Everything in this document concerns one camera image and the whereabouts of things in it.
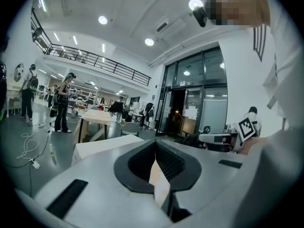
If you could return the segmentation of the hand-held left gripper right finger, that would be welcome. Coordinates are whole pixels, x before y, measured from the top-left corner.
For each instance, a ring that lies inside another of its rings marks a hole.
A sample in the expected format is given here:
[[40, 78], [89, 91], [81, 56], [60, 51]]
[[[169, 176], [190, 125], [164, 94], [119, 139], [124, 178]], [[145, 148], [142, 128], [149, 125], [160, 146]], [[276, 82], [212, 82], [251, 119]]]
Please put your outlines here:
[[248, 155], [212, 152], [170, 142], [196, 157], [201, 175], [189, 190], [175, 193], [190, 215], [169, 228], [252, 228], [288, 196], [304, 170], [304, 130], [279, 131]]

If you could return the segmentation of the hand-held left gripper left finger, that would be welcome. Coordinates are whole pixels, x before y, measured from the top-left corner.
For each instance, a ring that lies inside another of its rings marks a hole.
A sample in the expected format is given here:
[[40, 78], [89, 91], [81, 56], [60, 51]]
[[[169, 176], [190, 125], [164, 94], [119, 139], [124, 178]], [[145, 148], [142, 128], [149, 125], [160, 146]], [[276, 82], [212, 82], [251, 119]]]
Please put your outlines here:
[[[30, 215], [47, 228], [164, 228], [169, 217], [156, 204], [153, 195], [131, 192], [114, 174], [118, 157], [144, 144], [127, 144], [90, 155], [51, 179], [31, 198], [15, 190]], [[68, 211], [59, 219], [47, 211], [51, 202], [75, 179], [87, 186]]]

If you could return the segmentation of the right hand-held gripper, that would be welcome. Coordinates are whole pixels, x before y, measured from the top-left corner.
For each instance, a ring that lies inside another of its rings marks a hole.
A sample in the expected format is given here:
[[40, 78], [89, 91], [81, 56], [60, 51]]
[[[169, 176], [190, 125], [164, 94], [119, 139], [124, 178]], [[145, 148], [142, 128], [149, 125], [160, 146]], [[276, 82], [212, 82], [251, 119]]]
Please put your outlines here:
[[256, 133], [254, 124], [246, 117], [238, 123], [233, 123], [232, 127], [228, 126], [224, 133], [202, 133], [199, 140], [205, 143], [208, 149], [218, 145], [221, 152], [240, 152], [245, 141]]

